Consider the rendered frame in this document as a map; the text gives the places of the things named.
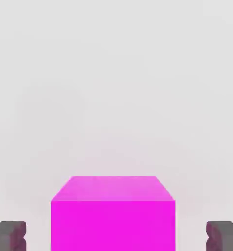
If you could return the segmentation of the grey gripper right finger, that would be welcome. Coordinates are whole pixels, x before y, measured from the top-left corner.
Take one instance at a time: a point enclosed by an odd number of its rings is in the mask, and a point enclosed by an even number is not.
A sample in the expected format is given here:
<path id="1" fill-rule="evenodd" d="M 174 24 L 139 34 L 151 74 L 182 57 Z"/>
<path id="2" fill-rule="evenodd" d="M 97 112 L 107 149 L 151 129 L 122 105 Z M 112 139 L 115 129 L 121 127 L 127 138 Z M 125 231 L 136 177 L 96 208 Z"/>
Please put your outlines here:
<path id="1" fill-rule="evenodd" d="M 208 221 L 206 233 L 206 251 L 233 251 L 233 222 Z"/>

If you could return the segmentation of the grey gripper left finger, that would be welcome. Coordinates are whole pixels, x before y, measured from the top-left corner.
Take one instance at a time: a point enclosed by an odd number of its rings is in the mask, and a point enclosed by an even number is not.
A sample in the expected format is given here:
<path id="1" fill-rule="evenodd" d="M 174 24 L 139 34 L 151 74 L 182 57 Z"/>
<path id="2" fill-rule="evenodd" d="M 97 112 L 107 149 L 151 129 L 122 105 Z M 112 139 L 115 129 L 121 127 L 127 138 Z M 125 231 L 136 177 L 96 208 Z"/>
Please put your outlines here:
<path id="1" fill-rule="evenodd" d="M 0 222 L 0 251 L 27 251 L 25 221 Z"/>

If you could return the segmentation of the small magenta cube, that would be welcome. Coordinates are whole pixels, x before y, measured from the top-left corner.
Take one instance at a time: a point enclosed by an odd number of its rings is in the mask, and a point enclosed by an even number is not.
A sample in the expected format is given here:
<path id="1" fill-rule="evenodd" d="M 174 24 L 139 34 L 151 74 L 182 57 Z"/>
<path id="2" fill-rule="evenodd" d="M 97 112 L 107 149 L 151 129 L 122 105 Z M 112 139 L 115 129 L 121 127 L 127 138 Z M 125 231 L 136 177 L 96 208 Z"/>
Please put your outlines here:
<path id="1" fill-rule="evenodd" d="M 175 214 L 155 176 L 74 176 L 51 201 L 51 251 L 176 251 Z"/>

